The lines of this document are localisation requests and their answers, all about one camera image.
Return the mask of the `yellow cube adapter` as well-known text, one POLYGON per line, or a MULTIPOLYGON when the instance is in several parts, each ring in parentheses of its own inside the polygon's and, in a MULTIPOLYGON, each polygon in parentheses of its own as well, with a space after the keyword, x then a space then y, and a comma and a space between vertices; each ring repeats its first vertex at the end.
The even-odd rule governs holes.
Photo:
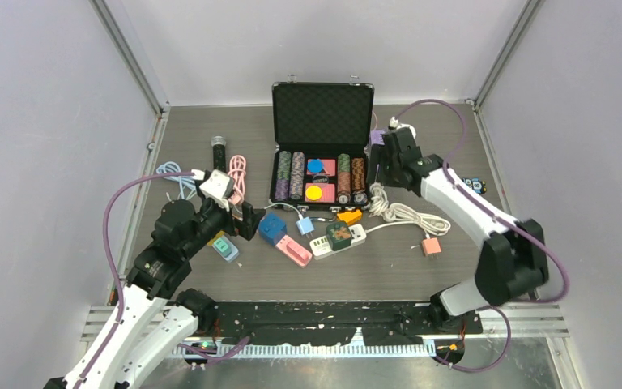
POLYGON ((213 246, 214 242, 224 235, 224 231, 219 231, 208 243, 208 246, 213 246))

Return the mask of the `teal small cube adapter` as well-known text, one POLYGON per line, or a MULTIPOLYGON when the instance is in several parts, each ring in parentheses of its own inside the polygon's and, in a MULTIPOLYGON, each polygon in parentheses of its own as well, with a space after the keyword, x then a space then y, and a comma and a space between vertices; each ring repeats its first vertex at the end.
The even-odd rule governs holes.
POLYGON ((228 257, 232 253, 230 245, 224 241, 214 242, 213 247, 221 256, 224 257, 228 257))

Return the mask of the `blue cube socket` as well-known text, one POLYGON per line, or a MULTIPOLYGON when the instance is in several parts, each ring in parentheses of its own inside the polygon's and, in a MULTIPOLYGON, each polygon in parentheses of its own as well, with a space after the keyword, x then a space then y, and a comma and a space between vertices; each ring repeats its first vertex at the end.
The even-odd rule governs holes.
POLYGON ((277 246, 287 235, 287 225, 276 214, 267 213, 258 225, 258 234, 269 245, 277 246))

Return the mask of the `pink square adapter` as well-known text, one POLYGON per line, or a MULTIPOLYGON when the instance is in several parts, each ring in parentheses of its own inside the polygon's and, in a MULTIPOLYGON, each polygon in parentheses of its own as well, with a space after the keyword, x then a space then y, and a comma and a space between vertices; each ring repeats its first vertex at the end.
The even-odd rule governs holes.
POLYGON ((286 250, 292 258, 300 261, 307 261, 311 258, 311 254, 294 240, 287 243, 286 250))

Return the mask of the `dark green cube adapter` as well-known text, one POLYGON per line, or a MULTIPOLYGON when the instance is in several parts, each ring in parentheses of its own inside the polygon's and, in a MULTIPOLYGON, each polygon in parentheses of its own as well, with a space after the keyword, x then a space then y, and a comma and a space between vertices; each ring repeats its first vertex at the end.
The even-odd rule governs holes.
POLYGON ((326 236, 332 251, 348 248, 353 239, 349 226, 341 221, 329 224, 326 227, 326 236))

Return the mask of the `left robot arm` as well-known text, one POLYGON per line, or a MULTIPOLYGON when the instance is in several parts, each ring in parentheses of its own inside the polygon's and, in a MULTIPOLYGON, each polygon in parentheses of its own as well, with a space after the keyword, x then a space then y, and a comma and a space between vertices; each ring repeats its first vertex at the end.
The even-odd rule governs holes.
POLYGON ((74 369, 47 388, 138 388, 187 336, 209 334, 215 303, 197 289, 180 291, 190 260, 217 233, 251 240, 266 214, 249 203, 234 216, 215 200, 200 208, 173 200, 161 210, 151 243, 134 260, 112 316, 74 369))

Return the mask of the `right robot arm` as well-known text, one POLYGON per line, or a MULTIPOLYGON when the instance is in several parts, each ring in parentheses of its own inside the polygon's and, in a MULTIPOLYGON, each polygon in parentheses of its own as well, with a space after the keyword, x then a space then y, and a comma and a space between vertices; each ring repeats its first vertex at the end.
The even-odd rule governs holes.
POLYGON ((520 221, 475 193, 437 155, 423 156, 406 127, 382 134, 371 150, 377 176, 418 195, 442 210, 479 247, 474 275, 429 299, 428 319, 451 332, 462 316, 487 306, 502 306, 549 279, 543 229, 520 221))

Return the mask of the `purple power strip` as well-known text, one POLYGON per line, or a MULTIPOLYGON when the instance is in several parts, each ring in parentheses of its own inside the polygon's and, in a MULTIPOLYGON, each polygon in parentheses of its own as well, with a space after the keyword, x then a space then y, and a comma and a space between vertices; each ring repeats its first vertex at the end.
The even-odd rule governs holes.
POLYGON ((371 145, 383 145, 383 135, 385 134, 384 129, 372 130, 370 132, 369 141, 371 145))

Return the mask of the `pink power strip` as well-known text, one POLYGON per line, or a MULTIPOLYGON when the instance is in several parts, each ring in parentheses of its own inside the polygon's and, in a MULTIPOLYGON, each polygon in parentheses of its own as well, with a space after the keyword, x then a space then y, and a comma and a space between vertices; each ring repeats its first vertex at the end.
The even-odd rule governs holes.
POLYGON ((310 251, 288 235, 283 236, 275 248, 301 268, 307 267, 313 259, 310 251))

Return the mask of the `light blue usb charger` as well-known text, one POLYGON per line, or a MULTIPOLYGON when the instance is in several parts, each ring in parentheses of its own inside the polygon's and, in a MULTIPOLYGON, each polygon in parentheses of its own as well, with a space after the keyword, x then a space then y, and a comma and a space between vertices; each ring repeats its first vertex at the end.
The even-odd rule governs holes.
POLYGON ((311 238, 313 236, 313 231, 315 230, 315 227, 310 217, 308 216, 301 217, 296 222, 296 227, 301 236, 307 237, 307 238, 311 238))

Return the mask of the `black poker chip case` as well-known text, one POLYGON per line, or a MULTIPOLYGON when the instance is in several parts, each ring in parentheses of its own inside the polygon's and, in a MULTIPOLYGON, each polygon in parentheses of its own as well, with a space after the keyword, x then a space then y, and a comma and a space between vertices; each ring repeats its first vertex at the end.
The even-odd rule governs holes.
POLYGON ((271 95, 275 154, 269 200, 304 210, 366 207, 373 85, 287 81, 274 83, 271 95), (322 160, 325 172, 308 174, 309 159, 322 160), (322 199, 305 199, 311 185, 323 189, 322 199))

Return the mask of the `blue round chip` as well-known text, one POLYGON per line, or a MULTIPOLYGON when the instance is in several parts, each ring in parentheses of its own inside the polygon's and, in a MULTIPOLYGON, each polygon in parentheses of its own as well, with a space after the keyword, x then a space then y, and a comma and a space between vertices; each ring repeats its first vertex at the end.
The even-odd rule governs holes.
POLYGON ((309 159, 307 161, 308 174, 323 174, 325 172, 324 162, 319 159, 309 159))

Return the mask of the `yellow round chip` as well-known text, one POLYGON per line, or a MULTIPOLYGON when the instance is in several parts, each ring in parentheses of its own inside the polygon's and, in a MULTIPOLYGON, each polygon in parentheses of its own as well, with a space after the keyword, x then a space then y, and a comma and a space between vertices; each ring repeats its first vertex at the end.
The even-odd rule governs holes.
POLYGON ((323 189, 320 186, 311 185, 305 189, 305 199, 307 201, 318 201, 323 197, 323 189))

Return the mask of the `white power strip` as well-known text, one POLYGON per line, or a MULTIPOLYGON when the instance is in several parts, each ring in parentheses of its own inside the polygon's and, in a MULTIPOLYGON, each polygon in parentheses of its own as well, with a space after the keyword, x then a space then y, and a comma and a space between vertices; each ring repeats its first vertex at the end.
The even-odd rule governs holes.
POLYGON ((361 224, 348 225, 338 221, 326 227, 326 234, 310 241, 309 246, 316 260, 330 257, 365 242, 367 233, 361 224))

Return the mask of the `blue owl toy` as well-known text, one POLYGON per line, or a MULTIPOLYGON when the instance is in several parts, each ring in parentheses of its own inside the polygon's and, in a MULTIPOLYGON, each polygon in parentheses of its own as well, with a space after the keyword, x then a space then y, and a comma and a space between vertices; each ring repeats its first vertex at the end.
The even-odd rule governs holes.
POLYGON ((463 178, 463 181, 479 195, 484 195, 487 192, 486 182, 478 177, 463 178))

